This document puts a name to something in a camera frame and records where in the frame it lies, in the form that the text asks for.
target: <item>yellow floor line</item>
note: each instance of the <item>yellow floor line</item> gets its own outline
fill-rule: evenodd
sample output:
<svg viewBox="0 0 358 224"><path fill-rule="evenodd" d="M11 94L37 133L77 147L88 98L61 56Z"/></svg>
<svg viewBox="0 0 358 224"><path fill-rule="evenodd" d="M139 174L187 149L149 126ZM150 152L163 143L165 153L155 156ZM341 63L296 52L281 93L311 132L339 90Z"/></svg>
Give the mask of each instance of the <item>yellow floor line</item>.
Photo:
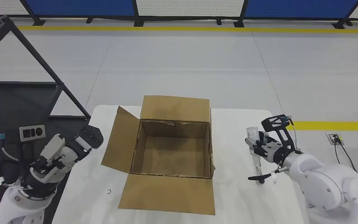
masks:
<svg viewBox="0 0 358 224"><path fill-rule="evenodd" d="M235 27L125 27L125 26L19 26L20 30L59 31L216 31L216 32L293 32L293 33L358 33L358 30L294 29L294 28L235 28Z"/></svg>
<svg viewBox="0 0 358 224"><path fill-rule="evenodd" d="M296 122L296 130L356 130L358 131L358 122Z"/></svg>

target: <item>electrical outlet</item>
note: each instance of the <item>electrical outlet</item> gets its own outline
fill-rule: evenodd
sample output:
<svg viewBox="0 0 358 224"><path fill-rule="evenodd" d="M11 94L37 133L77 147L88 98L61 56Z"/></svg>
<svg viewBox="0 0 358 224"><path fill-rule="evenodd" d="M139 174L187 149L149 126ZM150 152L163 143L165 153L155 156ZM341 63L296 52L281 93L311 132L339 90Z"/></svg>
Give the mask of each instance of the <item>electrical outlet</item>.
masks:
<svg viewBox="0 0 358 224"><path fill-rule="evenodd" d="M330 144L335 144L335 135L338 135L338 138L340 138L341 143L342 143L342 145L344 146L345 143L343 142L342 137L341 137L339 134L337 134L337 133L326 133L326 136L327 136L328 141L330 142Z"/></svg>

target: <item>cardboard box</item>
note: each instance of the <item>cardboard box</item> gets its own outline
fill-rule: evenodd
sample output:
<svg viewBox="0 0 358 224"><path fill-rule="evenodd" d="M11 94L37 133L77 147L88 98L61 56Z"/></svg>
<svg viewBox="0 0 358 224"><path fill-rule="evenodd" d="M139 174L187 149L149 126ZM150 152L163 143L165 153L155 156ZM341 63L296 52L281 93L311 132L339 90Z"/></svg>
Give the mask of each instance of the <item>cardboard box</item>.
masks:
<svg viewBox="0 0 358 224"><path fill-rule="evenodd" d="M102 165L127 172L118 208L215 214L209 100L144 96L119 107Z"/></svg>

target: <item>concrete floor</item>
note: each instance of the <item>concrete floor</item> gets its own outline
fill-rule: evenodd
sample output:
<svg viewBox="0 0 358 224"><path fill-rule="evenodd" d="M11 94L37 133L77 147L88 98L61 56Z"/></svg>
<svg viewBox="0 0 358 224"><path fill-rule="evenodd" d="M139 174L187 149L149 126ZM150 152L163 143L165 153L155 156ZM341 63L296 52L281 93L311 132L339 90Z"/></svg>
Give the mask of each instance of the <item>concrete floor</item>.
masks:
<svg viewBox="0 0 358 224"><path fill-rule="evenodd" d="M17 20L19 25L30 25ZM48 20L50 25L86 25ZM94 21L93 26L133 23ZM146 26L216 26L207 22ZM232 27L225 22L223 26ZM246 22L246 27L331 28L328 22ZM141 105L143 95L210 99L212 108L266 109L303 121L357 121L358 34L163 31L24 31L89 113L100 104ZM13 36L0 44L0 81L51 81ZM80 115L64 94L53 114ZM298 145L336 163L322 131ZM339 132L358 167L356 132ZM341 162L349 166L339 148Z"/></svg>

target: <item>cable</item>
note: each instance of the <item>cable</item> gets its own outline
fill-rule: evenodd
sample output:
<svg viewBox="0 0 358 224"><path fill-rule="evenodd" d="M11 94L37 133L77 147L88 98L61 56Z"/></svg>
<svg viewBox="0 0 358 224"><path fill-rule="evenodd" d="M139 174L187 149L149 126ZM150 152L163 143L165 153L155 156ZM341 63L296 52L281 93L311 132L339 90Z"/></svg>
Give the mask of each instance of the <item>cable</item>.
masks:
<svg viewBox="0 0 358 224"><path fill-rule="evenodd" d="M297 135L296 135L296 128L295 128L295 125L292 125L293 127L293 132L295 133L295 147L296 147L296 150L298 150L297 148Z"/></svg>
<svg viewBox="0 0 358 224"><path fill-rule="evenodd" d="M295 134L294 146L295 146L296 150L298 150L298 148L297 148L297 135L296 135L295 124L294 124L293 121L292 121L292 116L291 116L291 115L288 115L287 117L288 117L288 119L289 119L289 121L290 121L290 123L291 123L291 125L292 125L292 127L293 127L293 132L294 132L294 134Z"/></svg>
<svg viewBox="0 0 358 224"><path fill-rule="evenodd" d="M343 147L342 143L339 142L339 144L341 145L341 147L343 148L343 150L344 150L344 152L346 153L347 157L349 158L349 161L351 162L352 168L354 169L354 171L357 172L356 168L355 168L354 165L353 165L353 162L352 162L352 160L351 160L351 157L348 155L346 149Z"/></svg>
<svg viewBox="0 0 358 224"><path fill-rule="evenodd" d="M12 160L14 160L14 161L18 161L17 158L15 158L15 157L11 156L9 153L7 153L7 152L5 151L5 148L4 148L4 147L2 147L1 150L2 150L2 152L3 152L7 157L9 157L10 159L12 159Z"/></svg>
<svg viewBox="0 0 358 224"><path fill-rule="evenodd" d="M333 137L334 137L334 142L335 142L335 149L336 149L336 143L338 142L338 144L340 144L340 146L343 148L343 150L344 150L345 154L347 155L349 161L351 162L352 168L354 169L354 171L357 172L356 168L355 168L354 165L353 165L352 159L351 159L351 157L348 155L346 149L343 147L342 142L341 142L339 136L338 136L337 134L335 134Z"/></svg>
<svg viewBox="0 0 358 224"><path fill-rule="evenodd" d="M338 158L338 155L337 155L336 142L335 142L335 153L336 153L336 157L337 157L337 161L338 161L338 163L339 163L339 164L341 164L340 159Z"/></svg>

